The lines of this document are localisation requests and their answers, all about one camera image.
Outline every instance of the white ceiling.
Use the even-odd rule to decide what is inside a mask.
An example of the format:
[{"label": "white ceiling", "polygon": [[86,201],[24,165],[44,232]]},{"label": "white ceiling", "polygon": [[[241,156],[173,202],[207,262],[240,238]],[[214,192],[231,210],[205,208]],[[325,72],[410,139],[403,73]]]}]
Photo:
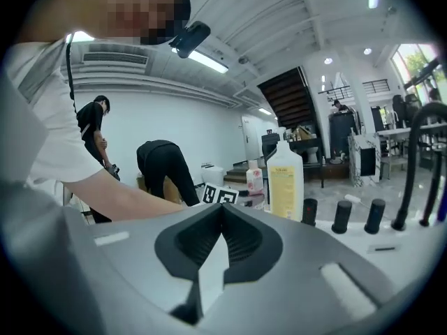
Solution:
[{"label": "white ceiling", "polygon": [[[212,32],[198,50],[225,64],[229,68],[225,75],[195,61],[180,59],[167,45],[133,47],[96,40],[73,44],[76,88],[141,84],[148,90],[221,99],[228,107],[241,104],[254,107],[263,102],[256,97],[260,94],[258,84],[299,66],[310,54],[346,45],[357,45],[362,51],[364,45],[375,43],[377,48],[371,58],[377,60],[403,26],[398,0],[380,0],[379,7],[373,10],[367,7],[367,0],[191,2],[191,22],[200,20]],[[389,13],[390,6],[397,8],[397,12]],[[144,68],[106,62],[87,65],[82,61],[84,53],[89,51],[140,54],[149,59]],[[249,62],[240,64],[240,57],[248,58]]]}]

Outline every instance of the white sleeve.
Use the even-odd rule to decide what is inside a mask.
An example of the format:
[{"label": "white sleeve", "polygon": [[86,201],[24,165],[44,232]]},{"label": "white sleeve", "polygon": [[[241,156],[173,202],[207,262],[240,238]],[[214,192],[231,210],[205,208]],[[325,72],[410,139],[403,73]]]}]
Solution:
[{"label": "white sleeve", "polygon": [[48,137],[31,168],[33,179],[76,182],[96,174],[102,165],[85,149],[70,89],[62,74],[54,72],[33,111],[48,130]]}]

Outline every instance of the plastic bottle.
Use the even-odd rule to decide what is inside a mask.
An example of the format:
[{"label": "plastic bottle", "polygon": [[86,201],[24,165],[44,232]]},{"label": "plastic bottle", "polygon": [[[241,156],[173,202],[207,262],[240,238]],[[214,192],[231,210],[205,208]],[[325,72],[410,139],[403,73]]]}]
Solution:
[{"label": "plastic bottle", "polygon": [[267,162],[270,210],[276,216],[301,221],[305,194],[302,158],[291,151],[281,129],[277,152]]},{"label": "plastic bottle", "polygon": [[249,189],[249,195],[262,195],[264,192],[263,172],[258,167],[257,160],[249,160],[247,187]]}]

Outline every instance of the door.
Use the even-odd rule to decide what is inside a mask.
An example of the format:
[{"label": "door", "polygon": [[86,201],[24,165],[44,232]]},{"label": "door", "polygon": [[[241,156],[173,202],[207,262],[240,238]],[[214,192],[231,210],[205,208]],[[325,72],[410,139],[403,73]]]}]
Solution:
[{"label": "door", "polygon": [[258,132],[252,119],[242,116],[242,130],[244,131],[245,156],[247,160],[256,160],[259,152]]}]

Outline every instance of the yellow label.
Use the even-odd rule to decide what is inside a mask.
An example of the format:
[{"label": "yellow label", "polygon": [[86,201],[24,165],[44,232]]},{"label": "yellow label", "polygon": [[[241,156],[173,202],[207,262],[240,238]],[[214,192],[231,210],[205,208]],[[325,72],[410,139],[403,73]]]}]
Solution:
[{"label": "yellow label", "polygon": [[269,167],[269,170],[272,214],[295,220],[297,203],[295,196],[295,168],[293,166],[273,166]]}]

